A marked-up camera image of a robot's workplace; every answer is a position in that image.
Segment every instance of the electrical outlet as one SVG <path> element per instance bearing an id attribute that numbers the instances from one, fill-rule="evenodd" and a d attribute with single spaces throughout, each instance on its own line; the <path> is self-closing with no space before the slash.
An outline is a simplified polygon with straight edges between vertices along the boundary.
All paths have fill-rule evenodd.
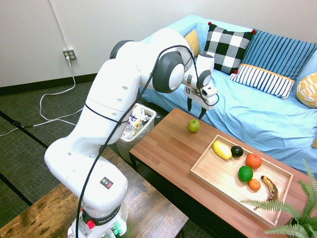
<path id="1" fill-rule="evenodd" d="M 63 54 L 65 56 L 65 59 L 66 59 L 67 56 L 69 56 L 70 60 L 77 59 L 77 57 L 75 55 L 75 52 L 74 52 L 74 49 L 64 50 Z"/>

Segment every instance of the wooden table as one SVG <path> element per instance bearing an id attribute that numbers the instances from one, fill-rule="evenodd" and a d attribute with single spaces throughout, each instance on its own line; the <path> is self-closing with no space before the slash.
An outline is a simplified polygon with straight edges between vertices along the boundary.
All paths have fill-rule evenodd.
<path id="1" fill-rule="evenodd" d="M 125 202 L 128 231 L 125 238 L 174 238 L 188 218 L 145 181 L 111 149 L 103 157 L 128 178 Z M 76 217 L 78 199 L 60 184 L 26 211 L 0 229 L 2 238 L 67 238 Z"/>
<path id="2" fill-rule="evenodd" d="M 190 119 L 193 119 L 193 116 L 179 109 L 174 109 L 134 146 L 130 153 L 245 236 L 250 238 L 286 238 L 287 236 L 274 236 L 263 233 L 264 230 L 269 229 L 268 226 L 190 175 L 190 169 L 215 136 L 219 134 L 292 173 L 294 177 L 286 202 L 293 204 L 299 211 L 304 207 L 305 194 L 297 181 L 309 182 L 308 176 L 232 138 L 203 121 L 200 121 L 200 130 L 196 133 L 191 133 L 187 129 L 187 123 Z M 281 213 L 278 226 L 286 224 L 290 218 L 289 214 Z"/>

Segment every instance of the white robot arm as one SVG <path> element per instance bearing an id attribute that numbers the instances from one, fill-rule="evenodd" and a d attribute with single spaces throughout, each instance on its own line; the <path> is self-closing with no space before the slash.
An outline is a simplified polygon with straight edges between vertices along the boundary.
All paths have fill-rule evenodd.
<path id="1" fill-rule="evenodd" d="M 189 99 L 207 110 L 215 104 L 217 91 L 210 84 L 213 59 L 199 56 L 196 74 L 189 50 L 187 41 L 171 29 L 158 31 L 151 44 L 119 42 L 98 72 L 74 130 L 47 149 L 45 162 L 52 174 L 82 198 L 69 238 L 76 232 L 79 238 L 113 238 L 126 232 L 123 200 L 128 181 L 100 156 L 100 147 L 121 138 L 140 85 L 170 93 L 183 83 Z"/>

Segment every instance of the white wall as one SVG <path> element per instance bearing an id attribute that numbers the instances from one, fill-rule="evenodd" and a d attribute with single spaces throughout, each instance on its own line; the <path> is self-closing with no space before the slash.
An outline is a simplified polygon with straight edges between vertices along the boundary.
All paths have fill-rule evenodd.
<path id="1" fill-rule="evenodd" d="M 317 42 L 316 0 L 51 0 L 78 60 L 97 73 L 120 40 L 139 41 L 189 14 Z M 48 0 L 0 0 L 0 87 L 70 77 Z"/>

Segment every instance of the gray carpet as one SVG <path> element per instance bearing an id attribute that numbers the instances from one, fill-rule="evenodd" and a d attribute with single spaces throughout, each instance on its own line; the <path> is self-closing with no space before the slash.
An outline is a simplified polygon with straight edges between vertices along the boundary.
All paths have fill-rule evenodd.
<path id="1" fill-rule="evenodd" d="M 58 96 L 45 96 L 42 106 L 42 114 L 53 119 L 59 116 L 72 114 L 83 107 L 91 83 L 82 83 L 64 94 Z M 45 122 L 39 115 L 39 101 L 45 93 L 60 92 L 69 87 L 52 88 L 33 91 L 15 95 L 0 97 L 0 110 L 12 119 L 21 122 L 22 125 L 34 125 Z M 155 110 L 160 118 L 155 119 L 157 124 L 167 112 L 163 109 L 149 104 L 144 100 L 139 103 Z M 67 121 L 77 123 L 80 113 L 67 117 Z M 0 135 L 9 132 L 15 127 L 0 117 Z M 74 126 L 54 121 L 45 125 L 27 128 L 27 130 L 40 139 L 46 145 L 55 140 L 67 136 Z M 115 145 L 110 147 L 119 154 Z M 32 203 L 47 194 L 59 181 L 48 170 L 44 162 L 45 148 L 36 141 L 25 135 L 20 130 L 0 137 L 0 172 L 15 185 Z M 143 176 L 149 169 L 139 164 Z M 0 181 L 0 228 L 11 221 L 28 208 L 14 192 L 12 192 L 2 181 Z M 211 238 L 195 223 L 189 221 L 185 227 L 187 238 Z"/>

